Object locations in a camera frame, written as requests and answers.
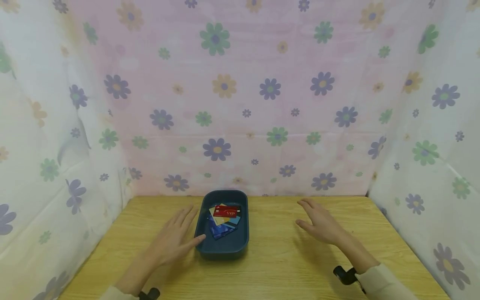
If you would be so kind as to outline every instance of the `right hand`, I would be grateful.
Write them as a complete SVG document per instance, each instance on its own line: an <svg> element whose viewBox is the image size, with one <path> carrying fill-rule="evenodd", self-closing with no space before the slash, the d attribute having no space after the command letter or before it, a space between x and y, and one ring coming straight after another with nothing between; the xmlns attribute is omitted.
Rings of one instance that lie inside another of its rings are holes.
<svg viewBox="0 0 480 300"><path fill-rule="evenodd" d="M330 212L319 203L308 198L304 198L297 203L303 207L312 221L312 225L300 219L297 219L295 223L315 239L338 246L341 240L349 236L349 233L333 218Z"/></svg>

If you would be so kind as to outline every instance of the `sleeve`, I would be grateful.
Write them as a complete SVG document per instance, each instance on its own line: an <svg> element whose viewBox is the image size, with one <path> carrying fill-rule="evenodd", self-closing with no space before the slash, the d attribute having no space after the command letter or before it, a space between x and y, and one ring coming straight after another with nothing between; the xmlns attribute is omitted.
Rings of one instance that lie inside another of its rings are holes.
<svg viewBox="0 0 480 300"><path fill-rule="evenodd" d="M116 287L109 287L105 294L100 297L100 300L138 300L138 297L125 295Z"/></svg>
<svg viewBox="0 0 480 300"><path fill-rule="evenodd" d="M418 300L384 264L356 277L370 300Z"/></svg>

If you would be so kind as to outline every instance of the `green flower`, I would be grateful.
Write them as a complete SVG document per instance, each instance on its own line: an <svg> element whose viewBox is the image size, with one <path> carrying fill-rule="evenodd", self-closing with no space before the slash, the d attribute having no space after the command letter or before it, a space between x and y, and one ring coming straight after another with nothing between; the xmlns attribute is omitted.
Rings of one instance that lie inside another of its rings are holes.
<svg viewBox="0 0 480 300"><path fill-rule="evenodd" d="M59 175L59 166L57 166L57 163L53 159L45 158L43 163L40 164L40 167L42 168L40 176L43 176L43 181L53 181L55 177Z"/></svg>
<svg viewBox="0 0 480 300"><path fill-rule="evenodd" d="M90 26L88 22L84 23L84 32L85 35L87 36L87 40L91 45L96 45L96 41L98 40L98 37L96 36L96 31L95 28Z"/></svg>
<svg viewBox="0 0 480 300"><path fill-rule="evenodd" d="M167 48L160 48L158 55L164 60L168 60L170 58L170 51L168 51Z"/></svg>
<svg viewBox="0 0 480 300"><path fill-rule="evenodd" d="M467 195L470 194L470 190L468 189L469 183L465 180L465 178L455 177L455 181L452 183L452 185L453 193L458 199L463 198L465 200Z"/></svg>
<svg viewBox="0 0 480 300"><path fill-rule="evenodd" d="M230 37L230 33L227 30L223 30L221 23L216 23L215 27L211 23L207 24L207 31L201 31L200 37L204 39L202 42L203 49L209 49L211 56L214 56L217 52L220 55L224 55L223 50L230 48L230 42L227 39Z"/></svg>
<svg viewBox="0 0 480 300"><path fill-rule="evenodd" d="M38 242L40 243L40 245L43 245L45 244L46 242L48 242L48 240L50 239L50 235L52 233L50 231L45 231L41 236L40 238L38 239Z"/></svg>
<svg viewBox="0 0 480 300"><path fill-rule="evenodd" d="M110 129L107 128L104 132L102 132L102 136L103 137L98 140L98 142L103 144L103 149L110 150L117 145L115 142L118 142L119 139L116 131L110 131Z"/></svg>
<svg viewBox="0 0 480 300"><path fill-rule="evenodd" d="M330 22L320 22L320 25L315 27L315 31L317 33L313 35L313 38L317 39L317 43L326 44L332 38L333 27L330 26Z"/></svg>
<svg viewBox="0 0 480 300"><path fill-rule="evenodd" d="M198 112L198 115L195 116L197 118L197 123L200 124L200 126L206 126L212 124L212 116L210 116L206 111Z"/></svg>
<svg viewBox="0 0 480 300"><path fill-rule="evenodd" d="M435 150L437 150L437 145L430 145L430 142L427 140L423 141L423 144L417 142L415 146L417 147L412 149L413 154L415 154L413 159L415 161L420 161L422 166L425 166L427 163L433 165L435 163L435 158L440 157L438 152L435 152Z"/></svg>
<svg viewBox="0 0 480 300"><path fill-rule="evenodd" d="M145 139L142 136L134 136L133 140L132 140L132 143L138 149L146 149L149 146L148 145L148 140Z"/></svg>
<svg viewBox="0 0 480 300"><path fill-rule="evenodd" d="M393 109L387 109L385 112L380 114L380 118L378 119L382 124L388 123L390 118L392 117Z"/></svg>
<svg viewBox="0 0 480 300"><path fill-rule="evenodd" d="M274 127L271 132L267 132L267 135L267 142L272 143L272 146L281 146L282 142L287 141L288 131L283 127Z"/></svg>
<svg viewBox="0 0 480 300"><path fill-rule="evenodd" d="M381 58L385 58L390 54L390 47L389 46L384 46L378 51L378 56Z"/></svg>
<svg viewBox="0 0 480 300"><path fill-rule="evenodd" d="M315 145L320 142L320 138L322 136L318 132L312 132L310 135L307 136L307 143L309 145Z"/></svg>
<svg viewBox="0 0 480 300"><path fill-rule="evenodd" d="M435 31L435 25L430 24L427 26L423 35L421 36L421 40L419 43L419 54L425 53L427 48L432 48L435 46L434 40L438 37L438 31Z"/></svg>

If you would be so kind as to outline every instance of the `table surface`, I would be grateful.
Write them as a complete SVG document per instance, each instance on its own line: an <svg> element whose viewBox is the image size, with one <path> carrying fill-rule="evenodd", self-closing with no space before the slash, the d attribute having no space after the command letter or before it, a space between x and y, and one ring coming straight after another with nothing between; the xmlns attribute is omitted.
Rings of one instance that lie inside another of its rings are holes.
<svg viewBox="0 0 480 300"><path fill-rule="evenodd" d="M335 247L301 232L296 218L306 218L301 197L251 197L250 242L246 255L231 262L211 262L194 250L147 282L160 288L160 299L282 300L365 299L358 285L344 286L332 274L351 265ZM366 197L316 197L419 299L448 297L415 254ZM97 300L121 276L134 256L153 239L174 211L202 197L136 197L103 237L60 300ZM189 236L193 236L196 219Z"/></svg>

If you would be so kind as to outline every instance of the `dark blue tray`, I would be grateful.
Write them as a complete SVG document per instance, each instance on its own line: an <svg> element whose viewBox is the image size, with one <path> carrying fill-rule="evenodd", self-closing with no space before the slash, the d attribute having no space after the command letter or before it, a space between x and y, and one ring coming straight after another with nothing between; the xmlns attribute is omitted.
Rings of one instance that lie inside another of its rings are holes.
<svg viewBox="0 0 480 300"><path fill-rule="evenodd" d="M241 219L235 231L215 240L208 226L209 209L224 203L241 206ZM247 250L249 240L248 199L244 192L237 190L213 191L208 193L200 207L195 236L206 235L206 239L198 245L197 251L208 260L234 260L240 258Z"/></svg>

